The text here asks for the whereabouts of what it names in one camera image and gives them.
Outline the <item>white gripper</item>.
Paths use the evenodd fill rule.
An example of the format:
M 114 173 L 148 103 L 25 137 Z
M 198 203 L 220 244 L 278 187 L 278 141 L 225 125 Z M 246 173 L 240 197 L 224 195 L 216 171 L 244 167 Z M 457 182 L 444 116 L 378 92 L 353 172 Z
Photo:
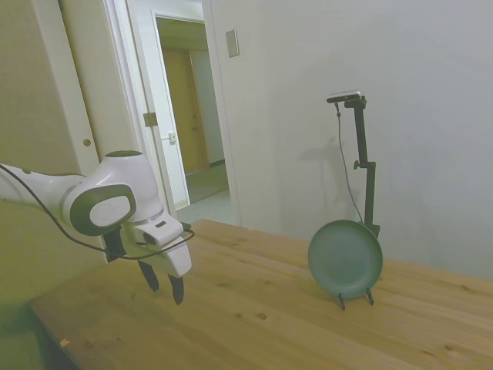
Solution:
M 182 237 L 183 227 L 179 222 L 160 221 L 135 225 L 124 224 L 124 249 L 130 257 L 137 257 L 139 267 L 153 292 L 159 290 L 159 280 L 153 268 L 168 275 L 173 300 L 176 305 L 183 302 L 185 289 L 183 275 L 192 267 L 188 246 Z

